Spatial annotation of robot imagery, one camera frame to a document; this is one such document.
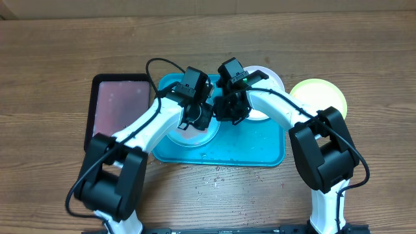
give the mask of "wood grain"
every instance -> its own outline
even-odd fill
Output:
[[[0,14],[8,20],[416,9],[416,0],[1,0],[0,4],[2,1],[6,7],[3,11],[0,7]]]
[[[348,191],[346,218],[373,233],[416,232],[416,12],[360,12],[0,22],[0,233],[100,228],[64,211],[84,157],[91,80],[143,73],[151,57],[207,73],[237,57],[274,70],[287,90],[313,77],[337,85],[372,173]],[[155,81],[170,72],[151,66]],[[215,168],[150,159],[139,219],[171,228],[308,219],[310,190],[289,141],[276,168]],[[352,182],[363,174],[358,166]],[[75,200],[72,207],[87,212]]]

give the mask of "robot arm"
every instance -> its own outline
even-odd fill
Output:
[[[337,233],[337,222],[341,229],[346,224],[343,217],[344,193],[339,205],[341,213],[339,220],[336,218],[337,192],[348,185],[352,170],[358,165],[359,159],[348,151],[343,142],[328,134],[321,125],[317,124],[316,119],[330,126],[353,145],[341,113],[333,107],[319,111],[298,101],[281,90],[261,71],[248,74],[235,58],[223,63],[218,72],[221,75],[220,85],[225,95],[232,95],[236,90],[246,90],[245,96],[236,93],[234,99],[226,100],[232,102],[228,105],[242,105],[242,107],[246,105],[248,111],[251,109],[261,111],[289,132],[296,168],[305,183],[312,189],[313,210],[310,224],[317,233]],[[279,96],[265,92],[267,90],[272,90]],[[294,105],[314,118],[301,114]],[[232,112],[228,114],[230,118],[235,117]],[[331,141],[319,147],[316,139],[328,136]]]
[[[213,86],[206,83],[207,78],[202,71],[188,67],[180,83],[159,91],[164,98],[161,98],[157,115],[159,102],[155,101],[138,120],[113,137],[97,134],[90,141],[79,172],[79,178],[83,177],[83,180],[75,188],[74,195],[99,216],[105,216],[107,220],[111,217],[109,223],[119,230],[117,233],[125,233],[123,230],[127,230],[127,226],[140,229],[133,212],[143,187],[148,153],[169,131],[181,124],[202,129],[208,127],[212,112],[205,101]],[[120,176],[103,170],[102,166],[92,167],[106,152],[109,156],[103,163],[122,167]]]

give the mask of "blue tray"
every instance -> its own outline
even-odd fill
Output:
[[[182,73],[164,76],[159,89],[180,81]],[[209,75],[212,82],[219,75]],[[222,95],[215,88],[213,96]],[[188,148],[172,142],[165,136],[153,149],[154,156],[166,163],[215,164],[230,166],[277,166],[285,158],[285,131],[274,121],[244,120],[234,126],[222,122],[214,138],[198,147]]]

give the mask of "wooden table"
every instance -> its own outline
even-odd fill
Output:
[[[347,220],[373,233],[416,232],[416,13],[356,12],[0,22],[1,233],[100,228],[64,210],[84,157],[91,80],[143,73],[151,57],[207,73],[237,57],[274,70],[287,90],[313,77],[337,85],[372,173],[348,191]],[[170,72],[161,62],[151,67],[156,81]],[[358,166],[352,182],[363,176]],[[88,212],[75,200],[72,207]],[[137,209],[149,227],[303,224],[311,195],[287,141],[276,168],[152,159]]]

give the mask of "yellow plate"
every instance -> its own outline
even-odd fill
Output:
[[[345,119],[346,99],[334,84],[322,79],[307,79],[295,85],[291,95],[319,110],[335,107]]]

